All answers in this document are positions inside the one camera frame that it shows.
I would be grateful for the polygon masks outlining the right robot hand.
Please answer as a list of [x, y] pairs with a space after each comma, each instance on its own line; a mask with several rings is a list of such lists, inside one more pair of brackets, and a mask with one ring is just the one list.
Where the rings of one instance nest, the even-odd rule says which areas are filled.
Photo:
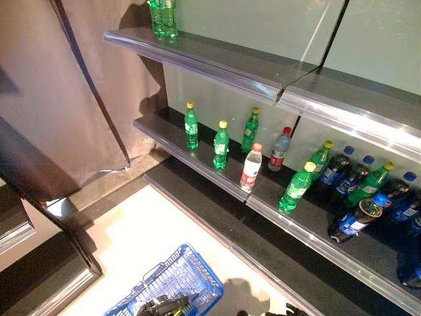
[[286, 303], [286, 312], [284, 314], [266, 312], [265, 316], [309, 316], [305, 311], [295, 307], [290, 303]]

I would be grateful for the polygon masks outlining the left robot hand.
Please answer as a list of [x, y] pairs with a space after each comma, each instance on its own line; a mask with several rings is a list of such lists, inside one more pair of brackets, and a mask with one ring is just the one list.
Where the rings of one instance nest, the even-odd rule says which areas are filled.
[[190, 310], [190, 303], [187, 296], [170, 299], [163, 295], [153, 298], [151, 301], [140, 307], [137, 316], [143, 315], [187, 315]]

